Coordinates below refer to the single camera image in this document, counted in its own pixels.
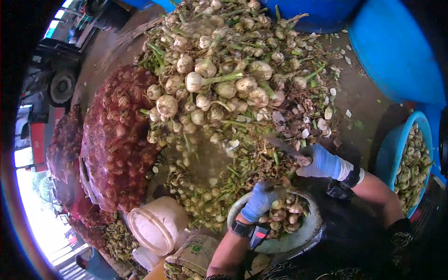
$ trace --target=bucket rim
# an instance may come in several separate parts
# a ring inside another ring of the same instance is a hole
[[[143,215],[148,219],[148,221],[154,225],[160,230],[163,237],[165,238],[168,248],[167,251],[161,251],[156,249],[148,240],[144,239],[140,231],[137,230],[137,226],[134,224],[135,219],[132,218],[133,215],[140,214]],[[165,225],[156,217],[154,214],[149,212],[148,210],[142,209],[142,208],[134,208],[129,212],[128,214],[128,221],[129,221],[129,227],[131,228],[132,233],[134,234],[135,238],[140,242],[140,244],[143,247],[146,247],[150,250],[152,250],[156,255],[164,256],[171,252],[174,249],[174,240],[171,236],[171,233],[167,230]]]

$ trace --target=white plastic bucket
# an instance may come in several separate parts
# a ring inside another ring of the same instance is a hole
[[[163,256],[156,255],[153,251],[143,246],[135,248],[132,251],[132,255],[142,267],[149,271],[152,271],[163,258]]]
[[[140,244],[164,256],[188,225],[188,214],[176,200],[163,196],[128,214],[128,223]]]

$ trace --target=window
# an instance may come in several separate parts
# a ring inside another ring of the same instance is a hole
[[[64,11],[63,10],[59,10],[59,11],[57,11],[57,13],[56,13],[56,15],[55,15],[55,18],[62,18],[62,16],[64,15]]]
[[[66,0],[66,1],[62,4],[62,7],[63,7],[63,8],[68,8],[72,2],[73,2],[73,0]]]

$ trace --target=plastic basin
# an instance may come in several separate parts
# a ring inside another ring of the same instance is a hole
[[[188,225],[188,214],[175,199],[163,196],[128,214],[132,234],[140,244],[155,254],[164,256]]]
[[[299,247],[301,247],[303,251],[306,251],[308,246],[314,246],[314,243],[309,243],[309,241],[318,233],[320,226],[322,225],[320,211],[310,194],[304,192],[297,192],[296,194],[306,199],[310,208],[310,213],[303,220],[302,227],[293,233],[281,236],[279,239],[265,240],[260,246],[255,248],[255,252],[263,254],[289,253]],[[228,228],[232,228],[233,221],[244,205],[249,201],[251,195],[252,192],[243,195],[232,205],[227,215]]]
[[[261,1],[268,7],[267,15],[276,17],[276,5],[282,18],[290,19],[301,13],[309,13],[299,20],[295,29],[303,32],[333,33],[345,27],[355,9],[362,0],[270,0]]]
[[[396,173],[401,162],[401,156],[403,155],[406,140],[408,139],[409,130],[414,122],[417,122],[418,128],[422,131],[423,140],[429,150],[429,157],[431,161],[433,160],[431,128],[425,114],[416,111],[409,116],[406,123],[399,125],[387,134],[378,152],[375,174],[387,184],[392,191],[394,190]],[[429,175],[423,182],[424,188],[420,193],[419,203],[425,193],[428,180]],[[412,216],[417,207],[418,204],[408,210],[408,213],[406,214],[408,218]]]
[[[349,38],[366,73],[390,100],[446,105],[438,59],[403,1],[367,1]]]

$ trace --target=blue plastic basin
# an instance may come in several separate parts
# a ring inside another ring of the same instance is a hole
[[[367,1],[349,38],[366,73],[390,100],[446,105],[437,59],[402,1]]]
[[[268,7],[268,16],[276,17],[276,5],[282,18],[290,19],[298,14],[309,13],[296,25],[296,30],[303,32],[333,33],[343,29],[353,11],[362,0],[264,0],[263,7]]]
[[[408,139],[409,130],[414,122],[417,122],[418,128],[422,131],[423,140],[429,150],[429,157],[431,161],[433,160],[432,135],[428,120],[426,119],[425,114],[416,111],[409,116],[405,124],[399,125],[387,134],[378,152],[375,175],[387,184],[392,191],[394,190],[396,173],[401,162],[401,156],[405,148],[406,140]],[[429,175],[423,183],[425,187],[420,193],[419,203],[425,193],[428,180]],[[412,216],[417,207],[418,205],[408,210],[408,218]]]

